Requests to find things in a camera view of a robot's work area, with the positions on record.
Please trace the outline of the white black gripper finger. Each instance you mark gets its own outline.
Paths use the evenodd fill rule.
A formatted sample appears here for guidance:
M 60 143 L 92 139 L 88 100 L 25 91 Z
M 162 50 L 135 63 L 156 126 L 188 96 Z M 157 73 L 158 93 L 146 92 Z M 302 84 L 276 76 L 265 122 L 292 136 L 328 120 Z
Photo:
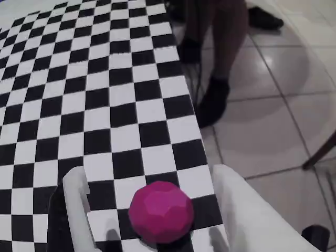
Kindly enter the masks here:
M 85 170 L 72 168 L 62 179 L 49 200 L 47 250 L 96 251 L 88 221 L 90 193 Z

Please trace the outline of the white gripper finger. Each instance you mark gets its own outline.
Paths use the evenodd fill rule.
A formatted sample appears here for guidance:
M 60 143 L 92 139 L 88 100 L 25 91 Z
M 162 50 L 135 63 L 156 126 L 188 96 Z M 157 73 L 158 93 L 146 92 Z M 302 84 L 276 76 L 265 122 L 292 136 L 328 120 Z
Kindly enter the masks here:
M 324 227 L 297 232 L 232 168 L 211 169 L 224 230 L 211 229 L 215 251 L 324 251 Z

